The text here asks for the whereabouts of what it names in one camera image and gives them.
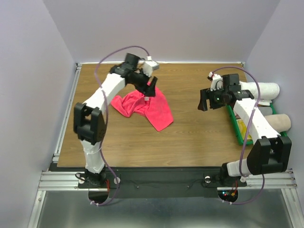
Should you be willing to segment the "pink microfiber towel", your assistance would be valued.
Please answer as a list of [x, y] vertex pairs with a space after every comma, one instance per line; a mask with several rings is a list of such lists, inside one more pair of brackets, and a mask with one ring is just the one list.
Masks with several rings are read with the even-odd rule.
[[144, 96], [134, 90], [124, 97], [116, 95], [111, 106], [124, 117], [131, 117], [137, 113], [146, 117], [156, 131], [160, 132], [173, 123], [173, 115], [165, 95], [159, 88], [155, 88], [155, 96]]

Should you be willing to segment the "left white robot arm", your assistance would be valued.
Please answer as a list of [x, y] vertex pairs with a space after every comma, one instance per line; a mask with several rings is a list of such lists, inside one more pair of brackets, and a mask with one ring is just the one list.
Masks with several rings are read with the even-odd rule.
[[159, 68], [159, 63], [148, 56], [142, 66], [140, 58], [133, 54], [126, 54], [124, 62], [113, 66], [104, 82], [83, 103], [76, 103], [74, 107], [73, 131], [80, 140], [85, 154], [85, 172], [77, 173], [80, 184], [88, 183], [101, 187], [106, 183], [105, 169], [108, 166], [102, 153], [109, 110], [108, 106], [114, 97], [131, 84], [147, 97], [156, 95], [157, 78], [152, 73]]

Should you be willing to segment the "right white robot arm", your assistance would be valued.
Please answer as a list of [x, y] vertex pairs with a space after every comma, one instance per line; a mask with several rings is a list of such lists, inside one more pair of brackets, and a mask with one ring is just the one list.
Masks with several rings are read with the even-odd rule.
[[281, 173], [286, 171], [292, 146], [288, 136], [276, 131], [258, 109], [258, 100], [249, 90], [241, 88], [238, 74], [217, 75], [209, 73], [210, 88], [200, 91], [198, 110], [230, 106], [247, 126], [246, 133], [253, 147], [245, 158], [222, 164], [219, 181], [230, 185], [236, 177]]

